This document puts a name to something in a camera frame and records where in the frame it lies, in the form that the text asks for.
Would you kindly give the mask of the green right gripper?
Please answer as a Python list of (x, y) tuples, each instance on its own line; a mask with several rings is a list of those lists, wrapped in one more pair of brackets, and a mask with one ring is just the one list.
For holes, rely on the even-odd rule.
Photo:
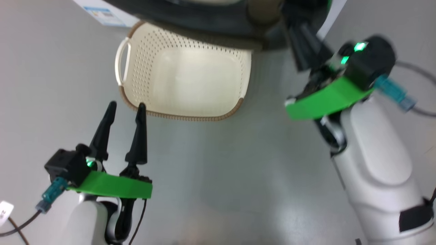
[(289, 26), (288, 37), (297, 71), (310, 71), (303, 91), (285, 101), (291, 119), (319, 119), (349, 108), (372, 93), (359, 89), (345, 76), (349, 56), (339, 62), (330, 60), (333, 51), (308, 23)]

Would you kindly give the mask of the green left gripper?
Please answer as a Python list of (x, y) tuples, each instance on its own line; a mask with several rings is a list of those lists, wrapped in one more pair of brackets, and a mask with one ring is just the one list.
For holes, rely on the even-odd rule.
[[(116, 108), (117, 102), (111, 101), (89, 144), (91, 150), (89, 156), (99, 162), (108, 159), (107, 146), (110, 128), (115, 120)], [(147, 163), (146, 115), (146, 105), (140, 103), (135, 117), (136, 129), (132, 145), (125, 157), (125, 161), (129, 165), (144, 165)], [(92, 170), (79, 187), (70, 185), (68, 190), (102, 197), (150, 199), (153, 185), (139, 179), (114, 176)]]

